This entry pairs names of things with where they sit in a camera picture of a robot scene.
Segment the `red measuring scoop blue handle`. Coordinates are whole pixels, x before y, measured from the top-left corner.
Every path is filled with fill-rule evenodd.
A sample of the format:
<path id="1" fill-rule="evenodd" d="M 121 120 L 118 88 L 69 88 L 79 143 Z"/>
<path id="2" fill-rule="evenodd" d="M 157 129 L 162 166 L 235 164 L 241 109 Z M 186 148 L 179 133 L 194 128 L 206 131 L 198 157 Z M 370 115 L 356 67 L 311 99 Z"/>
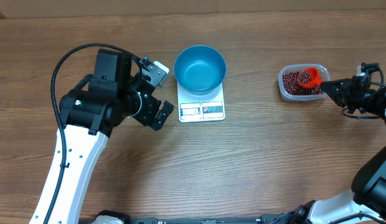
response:
<path id="1" fill-rule="evenodd" d="M 302 87 L 302 88 L 313 88 L 316 85 L 319 86 L 323 82 L 323 80 L 321 79 L 321 77 L 319 75 L 319 72 L 318 72 L 318 70 L 316 68 L 309 67 L 309 68 L 306 68 L 304 70 L 307 70 L 307 71 L 310 72 L 312 80 L 311 80 L 310 83 L 308 83 L 306 85 L 299 85 L 300 87 Z"/>

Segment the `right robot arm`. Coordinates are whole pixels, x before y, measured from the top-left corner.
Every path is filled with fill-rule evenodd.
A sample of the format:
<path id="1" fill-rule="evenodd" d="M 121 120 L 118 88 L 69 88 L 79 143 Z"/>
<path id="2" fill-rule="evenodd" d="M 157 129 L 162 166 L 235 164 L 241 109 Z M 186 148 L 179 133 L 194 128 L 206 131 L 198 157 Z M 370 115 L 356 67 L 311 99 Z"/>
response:
<path id="1" fill-rule="evenodd" d="M 383 119 L 386 124 L 386 83 L 373 90 L 371 75 L 361 72 L 350 79 L 322 84 L 337 105 L 350 113 L 359 110 Z M 278 223 L 386 223 L 386 146 L 364 164 L 351 188 L 327 200 L 310 201 L 279 217 Z"/>

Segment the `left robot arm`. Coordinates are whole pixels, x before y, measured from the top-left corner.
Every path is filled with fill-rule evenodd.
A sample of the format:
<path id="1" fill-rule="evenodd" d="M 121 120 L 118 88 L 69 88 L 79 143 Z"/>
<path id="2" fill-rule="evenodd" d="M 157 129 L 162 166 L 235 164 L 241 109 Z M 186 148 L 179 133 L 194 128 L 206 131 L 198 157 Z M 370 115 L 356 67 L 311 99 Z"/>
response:
<path id="1" fill-rule="evenodd" d="M 152 96 L 170 74 L 158 61 L 105 44 L 95 68 L 60 101 L 54 157 L 31 223 L 78 223 L 97 160 L 113 128 L 134 118 L 155 131 L 174 107 Z"/>

